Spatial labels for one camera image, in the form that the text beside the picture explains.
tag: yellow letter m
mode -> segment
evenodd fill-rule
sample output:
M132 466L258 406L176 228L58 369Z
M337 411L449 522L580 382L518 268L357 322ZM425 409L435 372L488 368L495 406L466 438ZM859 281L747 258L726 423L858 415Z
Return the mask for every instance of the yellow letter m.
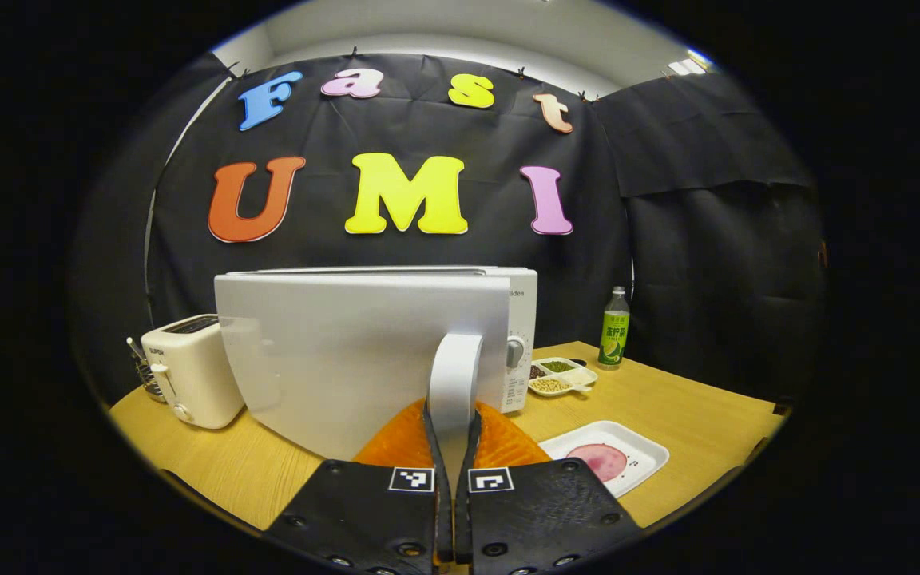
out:
M349 233L381 233L386 218L379 215L379 199L400 232L410 227L417 208L424 201L424 216L417 227L424 233L464 233L467 220L460 217L457 192L463 161L456 157L432 156L424 161L413 180L389 153L361 153L354 157L361 168L357 190L357 210L347 220Z

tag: pink food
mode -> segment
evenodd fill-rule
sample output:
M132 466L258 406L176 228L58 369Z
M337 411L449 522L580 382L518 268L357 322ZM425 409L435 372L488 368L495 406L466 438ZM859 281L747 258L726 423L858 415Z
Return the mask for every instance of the pink food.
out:
M627 455L616 447L609 447L602 443L593 443L591 445L581 445L570 451L567 458L581 458L588 467L595 472L595 477L605 483L624 473L627 469Z

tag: black backdrop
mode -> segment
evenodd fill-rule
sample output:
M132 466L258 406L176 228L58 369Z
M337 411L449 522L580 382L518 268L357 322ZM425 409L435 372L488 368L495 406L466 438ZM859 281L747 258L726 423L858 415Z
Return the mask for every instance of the black backdrop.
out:
M384 72L381 93L322 95L321 85L347 68ZM239 131L238 96L292 70L303 80L292 85L284 111ZM446 91L456 73L489 77L495 105L452 105ZM224 77L208 55L174 80L187 88L157 120L145 114L153 131L140 137L150 145L125 147L81 222L70 269L74 331L101 335L77 345L109 403L137 385L121 340L214 312L216 274L328 265L532 268L539 272L537 346L595 343L609 291L631 283L634 265L628 357L776 401L807 385L823 290L814 185L726 76L670 77L584 102L530 77L448 58L296 62L227 83L161 170L184 119ZM546 124L532 98L541 92L569 108L573 133ZM459 199L468 232L434 236L390 224L379 234L346 233L359 184L351 159L373 152L393 154L408 177L427 157L463 160ZM153 156L144 165L146 153ZM240 215L251 217L267 197L264 166L285 156L307 164L293 178L284 222L252 243L216 240L207 225L215 171L237 161L259 166L240 199ZM530 229L534 204L522 166L560 172L573 233ZM106 215L109 224L96 223ZM142 225L150 225L148 244ZM137 285L143 273L146 294Z

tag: orange letter u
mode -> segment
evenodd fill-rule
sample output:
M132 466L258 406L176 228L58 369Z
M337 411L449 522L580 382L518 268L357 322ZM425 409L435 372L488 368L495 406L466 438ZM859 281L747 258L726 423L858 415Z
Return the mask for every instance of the orange letter u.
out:
M269 161L266 168L271 172L272 179L268 199L264 210L255 218L241 218L238 207L240 194L244 192L244 182L258 167L251 161L238 161L219 168L215 173L212 208L208 211L208 229L212 236L226 243L238 243L257 241L274 232L286 217L293 174L303 164L303 158L296 156L277 157Z

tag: plate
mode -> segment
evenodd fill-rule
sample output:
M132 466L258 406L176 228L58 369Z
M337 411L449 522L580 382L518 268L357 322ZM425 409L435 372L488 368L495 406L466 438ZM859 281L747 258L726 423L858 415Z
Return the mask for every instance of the plate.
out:
M552 361L565 363L572 368L567 369L567 371L552 371L552 369L545 367L545 365L541 365L542 363L551 363ZM582 367L581 365L573 363L573 361L566 359L566 357L546 357L543 359L536 359L532 361L531 364L545 372L545 375L539 376L539 378L529 379L529 382L527 382L527 386L530 388L530 390L532 390L534 393L537 393L537 395L552 397L573 391L573 388L552 392L536 389L536 382L539 382L542 379L559 379L559 381L562 381L563 383L578 383L578 385L582 386L590 386L592 383L595 383L598 380L598 374L596 374L596 372L591 371L591 369L587 367Z
M616 477L602 482L614 498L641 485L669 461L667 448L617 422L591 422L539 443L554 461L565 459L570 451L585 445L604 445L616 449L627 458L624 469ZM599 452L604 450L606 448L599 448Z

